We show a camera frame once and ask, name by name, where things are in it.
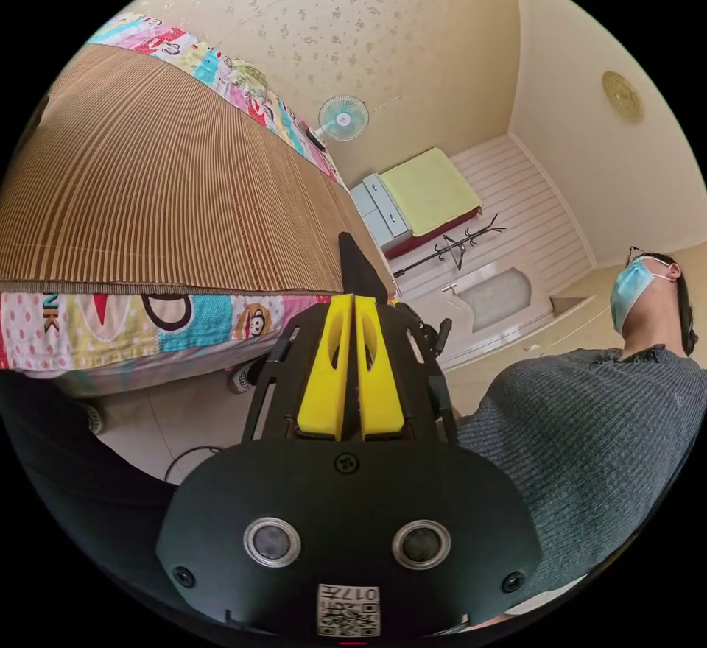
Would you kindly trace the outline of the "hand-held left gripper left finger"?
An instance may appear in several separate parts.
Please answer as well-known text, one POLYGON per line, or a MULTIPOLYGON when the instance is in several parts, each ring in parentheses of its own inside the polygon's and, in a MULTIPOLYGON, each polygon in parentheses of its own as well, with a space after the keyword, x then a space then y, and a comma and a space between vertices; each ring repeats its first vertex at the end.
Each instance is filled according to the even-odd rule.
POLYGON ((304 435, 342 439, 353 312, 352 294, 329 302, 297 415, 304 435))

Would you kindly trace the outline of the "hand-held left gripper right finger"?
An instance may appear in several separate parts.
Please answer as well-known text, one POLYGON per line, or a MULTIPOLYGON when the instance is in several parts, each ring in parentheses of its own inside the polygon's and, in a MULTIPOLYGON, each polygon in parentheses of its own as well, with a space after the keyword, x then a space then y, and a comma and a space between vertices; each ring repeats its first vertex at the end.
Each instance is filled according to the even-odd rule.
POLYGON ((373 298, 355 297, 355 329, 362 437, 397 437, 404 427, 404 414, 373 298))

